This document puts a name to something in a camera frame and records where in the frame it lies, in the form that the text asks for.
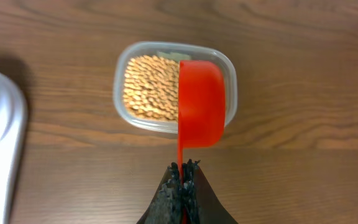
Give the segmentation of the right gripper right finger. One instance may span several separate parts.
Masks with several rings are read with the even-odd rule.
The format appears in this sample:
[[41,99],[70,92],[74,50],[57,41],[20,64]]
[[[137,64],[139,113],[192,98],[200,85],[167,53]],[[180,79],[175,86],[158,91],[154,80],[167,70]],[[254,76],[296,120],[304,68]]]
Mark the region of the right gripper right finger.
[[217,198],[199,163],[200,161],[190,159],[182,165],[184,222],[188,224],[237,224]]

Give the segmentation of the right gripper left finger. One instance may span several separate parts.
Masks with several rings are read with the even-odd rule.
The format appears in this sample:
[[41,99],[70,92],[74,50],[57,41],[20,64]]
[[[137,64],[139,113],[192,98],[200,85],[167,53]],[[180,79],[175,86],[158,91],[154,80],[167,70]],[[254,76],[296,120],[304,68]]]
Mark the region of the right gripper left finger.
[[151,203],[137,224],[180,224],[183,216],[180,189],[178,165],[172,162],[167,167]]

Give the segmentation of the red measuring scoop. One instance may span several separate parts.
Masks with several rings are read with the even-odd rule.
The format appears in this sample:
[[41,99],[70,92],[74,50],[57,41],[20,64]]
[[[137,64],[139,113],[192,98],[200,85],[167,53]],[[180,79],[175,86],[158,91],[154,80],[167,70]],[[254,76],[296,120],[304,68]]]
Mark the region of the red measuring scoop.
[[184,177],[184,148],[210,147],[224,132],[226,99],[223,73],[212,62],[182,60],[178,78],[177,160]]

